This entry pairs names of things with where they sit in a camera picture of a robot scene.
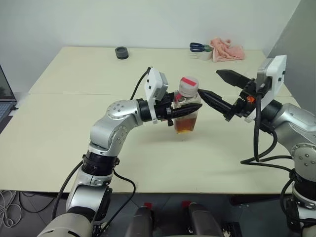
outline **robotic arm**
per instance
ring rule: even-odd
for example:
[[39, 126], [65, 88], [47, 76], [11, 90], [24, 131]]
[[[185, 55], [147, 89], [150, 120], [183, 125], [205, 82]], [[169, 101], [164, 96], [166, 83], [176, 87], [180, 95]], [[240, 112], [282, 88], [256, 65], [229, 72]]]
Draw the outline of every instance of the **robotic arm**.
[[256, 80], [231, 70], [218, 70], [217, 74], [225, 82], [242, 89], [233, 105], [212, 91], [198, 92], [227, 121], [236, 115], [245, 117], [247, 122], [256, 117], [256, 100], [260, 94], [263, 98], [260, 129], [268, 133], [274, 131], [277, 141], [287, 148], [294, 161], [295, 169], [290, 173], [294, 181], [292, 198], [285, 209], [288, 226], [297, 232], [302, 230], [302, 235], [309, 237], [316, 235], [316, 118], [292, 104], [282, 105], [273, 100], [283, 84], [285, 63], [286, 56], [268, 59], [259, 68]]
[[151, 68], [145, 83], [146, 101], [116, 101], [107, 108], [90, 131], [88, 151], [67, 199], [66, 214], [52, 220], [38, 237], [99, 236], [100, 228], [96, 227], [104, 227], [101, 221], [110, 204], [113, 169], [119, 164], [118, 154], [130, 130], [157, 120], [167, 120], [168, 126], [172, 126], [172, 119], [202, 106], [188, 104], [173, 109], [173, 93], [167, 93], [167, 88], [164, 74]]

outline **bottle cap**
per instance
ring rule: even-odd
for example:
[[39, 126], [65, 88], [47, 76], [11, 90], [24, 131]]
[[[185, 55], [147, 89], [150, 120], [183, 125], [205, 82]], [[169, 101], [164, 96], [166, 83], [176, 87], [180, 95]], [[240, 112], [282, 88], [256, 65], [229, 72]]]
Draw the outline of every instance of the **bottle cap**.
[[184, 97], [194, 97], [198, 93], [198, 79], [183, 77], [180, 80], [179, 93]]

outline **pink towel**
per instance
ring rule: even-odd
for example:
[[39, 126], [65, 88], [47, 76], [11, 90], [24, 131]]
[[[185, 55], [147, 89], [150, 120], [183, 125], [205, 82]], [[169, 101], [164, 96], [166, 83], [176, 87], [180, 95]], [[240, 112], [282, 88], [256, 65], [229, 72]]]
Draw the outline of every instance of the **pink towel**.
[[213, 49], [213, 61], [224, 62], [232, 60], [242, 60], [245, 58], [245, 54], [241, 46], [231, 46], [231, 40], [223, 41], [221, 38], [215, 38], [211, 40], [211, 46]]

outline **black cable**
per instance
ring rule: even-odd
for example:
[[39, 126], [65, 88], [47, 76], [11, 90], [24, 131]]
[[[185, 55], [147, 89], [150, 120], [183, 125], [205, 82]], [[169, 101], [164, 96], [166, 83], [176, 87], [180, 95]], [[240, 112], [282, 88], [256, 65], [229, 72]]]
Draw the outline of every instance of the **black cable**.
[[135, 87], [135, 89], [134, 89], [134, 91], [133, 91], [133, 94], [132, 94], [132, 96], [130, 97], [130, 100], [132, 100], [132, 99], [134, 98], [134, 96], [135, 96], [135, 94], [136, 94], [136, 91], [137, 91], [137, 89], [138, 89], [138, 87], [139, 87], [139, 84], [142, 82], [143, 78], [149, 73], [150, 69], [151, 69], [151, 68], [147, 68], [147, 70], [144, 72], [144, 74], [142, 74], [142, 76], [139, 78], [139, 80], [138, 80], [138, 82], [137, 82], [137, 84], [136, 84], [136, 87]]
[[134, 196], [134, 194], [135, 194], [135, 192], [136, 192], [136, 185], [135, 185], [135, 183], [134, 183], [133, 181], [131, 181], [130, 179], [127, 179], [127, 178], [125, 178], [125, 177], [123, 177], [123, 176], [120, 176], [119, 174], [116, 173], [115, 170], [113, 170], [113, 173], [114, 173], [114, 175], [115, 175], [116, 177], [118, 177], [118, 178], [120, 178], [120, 179], [122, 179], [122, 180], [125, 180], [125, 181], [131, 183], [131, 184], [133, 185], [133, 193], [132, 193], [131, 196], [126, 200], [126, 202], [124, 202], [123, 205], [116, 211], [116, 213], [114, 213], [114, 215], [109, 219], [109, 221], [106, 223], [106, 225], [101, 229], [101, 231], [100, 231], [98, 237], [103, 233], [104, 230], [106, 230], [106, 229], [109, 227], [109, 225], [110, 225], [110, 223], [113, 221], [113, 219], [114, 219], [114, 218], [119, 214], [119, 212], [128, 204], [128, 202], [131, 201], [131, 199], [133, 198], [133, 196]]
[[59, 190], [59, 193], [56, 197], [56, 201], [54, 203], [54, 207], [53, 207], [53, 211], [51, 213], [51, 220], [54, 220], [56, 218], [56, 212], [57, 212], [57, 207], [61, 198], [61, 195], [63, 194], [65, 187], [67, 186], [69, 180], [71, 179], [71, 177], [74, 175], [74, 173], [77, 171], [77, 169], [79, 169], [79, 167], [82, 165], [82, 161], [79, 162], [79, 164], [77, 164], [75, 166], [75, 168], [70, 172], [70, 174], [68, 175], [68, 177], [66, 178], [65, 182], [63, 183], [63, 186], [61, 186], [61, 189]]
[[23, 204], [22, 204], [22, 199], [21, 199], [21, 194], [23, 194], [23, 192], [19, 192], [19, 203], [20, 203], [20, 206], [23, 210], [25, 210], [26, 212], [29, 212], [29, 213], [39, 213], [41, 211], [44, 211], [46, 208], [48, 208], [48, 206], [54, 201], [54, 198], [52, 198], [52, 200], [45, 206], [43, 207], [41, 210], [38, 210], [38, 211], [30, 211], [28, 210]]
[[284, 195], [285, 195], [285, 192], [287, 190], [287, 188], [291, 185], [291, 183], [293, 182], [292, 179], [290, 179], [289, 181], [287, 181], [287, 183], [284, 185], [282, 191], [281, 191], [281, 194], [280, 194], [280, 205], [281, 205], [281, 209], [283, 211], [283, 213], [286, 215], [286, 217], [288, 219], [292, 219], [294, 221], [297, 221], [297, 222], [302, 222], [302, 223], [307, 223], [307, 224], [313, 224], [313, 225], [316, 225], [316, 219], [313, 219], [313, 218], [307, 218], [307, 219], [300, 219], [300, 218], [296, 218], [296, 217], [293, 217], [291, 216], [285, 209], [284, 207]]
[[262, 94], [258, 94], [256, 97], [256, 120], [253, 130], [253, 157], [259, 162], [259, 130], [261, 123], [261, 99]]
[[290, 172], [291, 170], [287, 167], [281, 166], [281, 165], [275, 165], [275, 164], [264, 164], [263, 162], [269, 161], [269, 160], [274, 160], [274, 159], [283, 159], [283, 158], [291, 158], [290, 156], [274, 156], [274, 157], [269, 157], [269, 158], [264, 158], [264, 159], [260, 159], [264, 156], [266, 156], [267, 154], [269, 154], [277, 145], [277, 134], [275, 131], [272, 131], [272, 136], [273, 136], [273, 142], [270, 145], [270, 147], [268, 149], [266, 149], [264, 152], [262, 152], [261, 154], [258, 155], [259, 160], [256, 163], [253, 163], [252, 161], [255, 161], [255, 157], [249, 158], [249, 159], [245, 159], [242, 160], [240, 163], [241, 164], [246, 164], [246, 165], [256, 165], [256, 166], [266, 166], [266, 167], [271, 167], [271, 168], [278, 168], [278, 169], [283, 169], [286, 170], [288, 172]]

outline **floor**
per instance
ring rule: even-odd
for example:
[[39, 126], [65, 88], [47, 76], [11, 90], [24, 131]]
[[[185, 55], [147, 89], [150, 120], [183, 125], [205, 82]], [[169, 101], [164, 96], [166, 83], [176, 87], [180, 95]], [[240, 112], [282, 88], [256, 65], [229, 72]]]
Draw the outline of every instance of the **floor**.
[[[120, 205], [127, 199], [127, 194], [113, 194], [107, 217], [111, 217]], [[242, 206], [231, 206], [228, 195], [212, 194], [136, 194], [121, 213], [114, 219], [105, 237], [123, 237], [128, 224], [138, 207], [145, 202], [153, 204], [156, 228], [154, 237], [187, 234], [184, 225], [181, 202], [190, 200], [207, 207], [218, 221], [239, 222], [243, 237], [295, 237], [286, 225], [279, 201], [271, 200]], [[21, 195], [23, 205], [29, 210], [40, 210], [51, 201], [50, 197]], [[65, 210], [66, 201], [62, 200], [57, 215]], [[23, 211], [18, 225], [9, 229], [0, 228], [0, 237], [35, 237], [50, 222], [51, 204], [40, 213], [32, 214]], [[19, 211], [13, 208], [9, 218], [16, 220]]]

